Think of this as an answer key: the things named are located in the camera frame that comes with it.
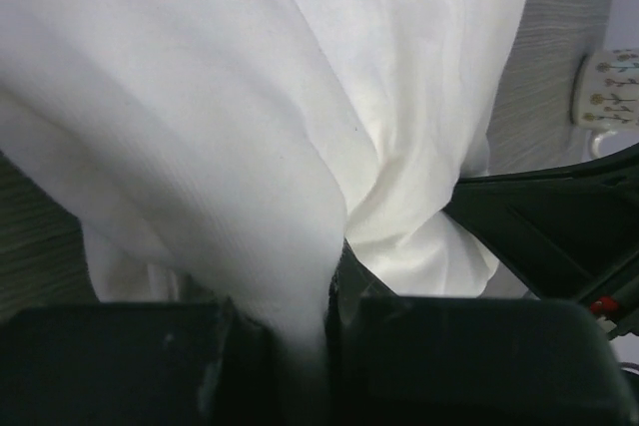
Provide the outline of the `white t shirt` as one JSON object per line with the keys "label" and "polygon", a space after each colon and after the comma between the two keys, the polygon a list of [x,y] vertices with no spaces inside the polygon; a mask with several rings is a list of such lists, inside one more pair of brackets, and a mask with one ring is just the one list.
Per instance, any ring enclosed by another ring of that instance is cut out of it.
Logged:
{"label": "white t shirt", "polygon": [[526,0],[1,0],[1,149],[83,232],[103,301],[196,285],[275,337],[292,425],[327,421],[345,247],[392,290],[480,294],[444,214]]}

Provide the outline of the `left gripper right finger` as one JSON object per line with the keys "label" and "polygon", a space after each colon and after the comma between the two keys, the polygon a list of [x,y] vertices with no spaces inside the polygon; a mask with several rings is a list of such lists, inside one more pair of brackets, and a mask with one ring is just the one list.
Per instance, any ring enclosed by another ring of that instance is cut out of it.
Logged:
{"label": "left gripper right finger", "polygon": [[341,254],[326,333],[334,425],[634,425],[638,381],[567,301],[399,296]]}

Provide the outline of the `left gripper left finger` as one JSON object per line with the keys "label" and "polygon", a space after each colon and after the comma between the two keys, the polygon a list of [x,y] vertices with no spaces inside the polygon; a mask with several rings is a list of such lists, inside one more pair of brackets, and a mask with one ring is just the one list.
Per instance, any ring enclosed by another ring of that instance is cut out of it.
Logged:
{"label": "left gripper left finger", "polygon": [[276,425],[266,332],[224,304],[33,308],[1,327],[5,425]]}

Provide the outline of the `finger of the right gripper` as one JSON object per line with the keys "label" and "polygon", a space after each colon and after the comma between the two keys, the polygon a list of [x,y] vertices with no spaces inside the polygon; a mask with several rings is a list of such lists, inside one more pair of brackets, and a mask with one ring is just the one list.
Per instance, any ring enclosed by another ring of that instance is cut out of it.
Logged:
{"label": "finger of the right gripper", "polygon": [[638,331],[638,149],[590,162],[464,179],[445,213],[539,298]]}

